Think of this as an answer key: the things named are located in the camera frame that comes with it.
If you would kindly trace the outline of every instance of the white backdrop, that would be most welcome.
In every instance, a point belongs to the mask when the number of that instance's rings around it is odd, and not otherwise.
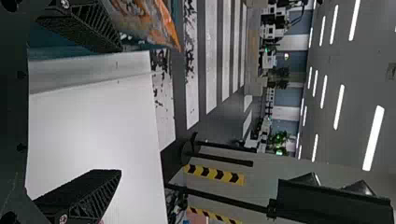
[[[31,198],[91,169],[121,169],[104,222],[167,223],[151,76],[31,95],[29,117]]]

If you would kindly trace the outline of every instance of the warning stripe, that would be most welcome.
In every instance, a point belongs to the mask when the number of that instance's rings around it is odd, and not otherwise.
[[[245,185],[245,176],[241,174],[191,164],[185,165],[183,169],[184,173],[189,175],[196,175],[206,179],[218,180],[239,186]]]
[[[219,215],[219,214],[215,214],[215,213],[203,210],[203,209],[198,209],[198,208],[194,208],[194,207],[188,207],[187,210],[192,212],[192,213],[195,213],[197,215],[209,217],[210,219],[215,219],[217,221],[222,221],[222,222],[227,223],[227,224],[242,224],[242,221],[238,221],[238,220],[235,220],[233,218],[229,218],[229,217],[225,217],[225,216],[222,216],[222,215]]]

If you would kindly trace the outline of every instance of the ceiling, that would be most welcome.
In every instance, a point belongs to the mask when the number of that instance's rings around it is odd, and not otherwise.
[[[334,42],[330,45],[335,5],[339,5],[338,20]],[[317,133],[316,161],[361,169],[375,108],[381,105],[385,108],[385,117],[371,172],[396,173],[396,99],[393,98],[396,80],[386,76],[389,63],[396,63],[396,1],[361,0],[355,37],[348,41],[354,6],[355,0],[325,0],[314,12],[307,62],[307,70],[312,66],[313,74],[310,90],[304,86],[308,110],[305,127],[300,127],[301,158],[311,160]],[[323,16],[326,23],[320,47]],[[314,98],[312,86],[316,70],[318,85]],[[328,75],[328,85],[324,108],[320,109],[325,75]],[[336,131],[332,126],[340,84],[344,84],[346,90]]]

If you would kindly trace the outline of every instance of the light strip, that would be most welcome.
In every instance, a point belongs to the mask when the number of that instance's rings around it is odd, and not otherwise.
[[[381,131],[382,120],[384,119],[385,109],[378,105],[375,110],[372,130],[370,132],[369,143],[367,144],[366,155],[364,156],[363,170],[370,171],[375,154],[376,143],[379,132]]]
[[[299,149],[299,151],[298,151],[298,159],[299,159],[299,160],[301,159],[301,151],[302,151],[302,149],[303,149],[303,147],[300,146],[300,149]]]
[[[317,94],[317,84],[318,84],[318,70],[315,72],[314,89],[312,90],[313,97],[315,97],[315,95]]]
[[[323,17],[322,20],[322,29],[320,31],[320,42],[319,42],[319,46],[321,47],[323,44],[323,35],[324,35],[324,26],[326,24],[326,16]]]
[[[309,68],[308,89],[311,88],[312,67]]]
[[[324,106],[324,99],[326,98],[326,89],[327,89],[327,76],[324,76],[322,98],[320,100],[320,109],[323,109],[323,106]]]
[[[319,139],[319,136],[318,136],[318,134],[316,134],[315,135],[315,143],[314,143],[314,151],[312,152],[312,161],[315,161],[315,158],[317,157],[318,139]]]
[[[334,9],[334,16],[332,17],[332,34],[330,35],[330,44],[334,41],[334,34],[335,34],[335,26],[337,25],[337,17],[338,17],[338,5],[335,6]]]
[[[337,108],[335,110],[334,126],[333,126],[335,130],[338,129],[338,121],[340,120],[341,106],[343,104],[345,88],[346,87],[344,85],[341,85],[340,92],[338,93],[338,102],[337,102]]]
[[[305,106],[305,111],[304,111],[304,119],[303,119],[303,127],[305,127],[305,121],[306,121],[306,109],[307,109],[307,107]]]
[[[303,110],[304,110],[304,98],[303,98],[303,100],[301,101],[300,116],[303,115]]]
[[[300,133],[297,133],[297,143],[296,143],[296,148],[298,148],[300,142]]]
[[[359,9],[361,7],[361,0],[356,0],[355,8],[353,9],[352,23],[350,24],[349,41],[355,37],[356,23],[358,22]]]
[[[311,32],[310,32],[310,34],[309,34],[309,48],[311,48],[311,45],[312,45],[312,34],[314,33],[314,28],[313,27],[311,27]]]

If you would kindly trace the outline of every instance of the black frame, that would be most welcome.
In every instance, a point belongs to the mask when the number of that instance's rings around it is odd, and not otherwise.
[[[8,11],[4,3],[12,5]],[[30,26],[50,0],[2,0],[1,80],[1,178],[0,217],[13,212],[20,223],[49,223],[26,193],[28,147],[29,71],[26,41]]]

